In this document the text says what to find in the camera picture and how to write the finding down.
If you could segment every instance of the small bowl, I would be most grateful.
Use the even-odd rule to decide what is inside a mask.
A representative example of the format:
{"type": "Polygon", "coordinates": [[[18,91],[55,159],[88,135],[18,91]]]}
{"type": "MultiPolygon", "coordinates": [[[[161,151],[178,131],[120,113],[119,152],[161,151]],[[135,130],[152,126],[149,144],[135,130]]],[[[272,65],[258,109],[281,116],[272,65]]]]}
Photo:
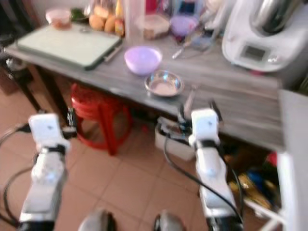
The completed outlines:
{"type": "Polygon", "coordinates": [[[156,71],[147,77],[144,85],[150,93],[162,97],[179,95],[184,89],[184,84],[179,76],[163,70],[156,71]]]}
{"type": "Polygon", "coordinates": [[[196,26],[198,21],[191,16],[177,15],[170,19],[171,31],[175,36],[186,36],[191,33],[196,26]]]}
{"type": "Polygon", "coordinates": [[[54,8],[46,11],[46,20],[57,29],[71,26],[71,11],[69,9],[54,8]]]}
{"type": "Polygon", "coordinates": [[[158,68],[163,56],[153,47],[133,47],[126,51],[124,58],[131,72],[146,76],[158,68]]]}

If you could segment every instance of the wall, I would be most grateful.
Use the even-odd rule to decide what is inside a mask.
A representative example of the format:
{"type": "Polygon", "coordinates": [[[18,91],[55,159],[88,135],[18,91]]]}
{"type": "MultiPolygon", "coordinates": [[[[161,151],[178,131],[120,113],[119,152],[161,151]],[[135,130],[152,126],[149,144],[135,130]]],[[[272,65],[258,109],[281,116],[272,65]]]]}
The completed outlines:
{"type": "Polygon", "coordinates": [[[33,8],[35,9],[40,22],[46,24],[45,12],[52,7],[81,7],[84,8],[90,0],[32,0],[33,8]]]}

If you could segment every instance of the white kitchen appliance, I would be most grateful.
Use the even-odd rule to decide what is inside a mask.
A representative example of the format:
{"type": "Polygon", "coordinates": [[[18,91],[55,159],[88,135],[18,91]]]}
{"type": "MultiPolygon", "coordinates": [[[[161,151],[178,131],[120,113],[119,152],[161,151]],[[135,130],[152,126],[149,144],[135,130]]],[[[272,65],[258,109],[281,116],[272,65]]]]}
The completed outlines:
{"type": "MultiPolygon", "coordinates": [[[[276,2],[274,7],[280,7],[281,2],[276,2]]],[[[288,66],[305,49],[308,43],[308,5],[299,3],[296,9],[293,6],[292,12],[287,12],[287,19],[281,20],[284,20],[284,26],[276,28],[274,33],[261,33],[254,25],[254,17],[258,11],[273,12],[269,7],[273,6],[262,0],[237,0],[222,42],[227,60],[257,71],[276,72],[288,66]]],[[[272,18],[260,19],[272,23],[273,15],[270,16],[272,18]]]]}

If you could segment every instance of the lid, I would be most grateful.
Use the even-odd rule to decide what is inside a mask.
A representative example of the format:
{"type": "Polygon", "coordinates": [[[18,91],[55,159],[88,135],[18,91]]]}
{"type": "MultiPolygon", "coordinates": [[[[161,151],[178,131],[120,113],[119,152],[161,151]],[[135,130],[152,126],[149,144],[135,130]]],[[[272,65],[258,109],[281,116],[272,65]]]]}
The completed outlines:
{"type": "Polygon", "coordinates": [[[162,33],[169,30],[169,20],[160,14],[146,15],[137,21],[139,29],[153,30],[155,33],[162,33]]]}

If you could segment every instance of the purple bowl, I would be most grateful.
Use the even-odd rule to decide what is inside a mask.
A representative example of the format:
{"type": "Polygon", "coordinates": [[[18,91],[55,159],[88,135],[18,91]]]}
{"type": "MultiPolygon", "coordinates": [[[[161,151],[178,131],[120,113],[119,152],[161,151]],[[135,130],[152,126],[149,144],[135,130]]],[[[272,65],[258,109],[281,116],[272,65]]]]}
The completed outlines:
{"type": "Polygon", "coordinates": [[[198,25],[198,21],[191,16],[177,15],[170,19],[171,31],[175,36],[186,36],[198,25]]]}
{"type": "Polygon", "coordinates": [[[158,68],[163,56],[153,47],[132,47],[126,51],[124,58],[134,74],[146,76],[158,68]]]}

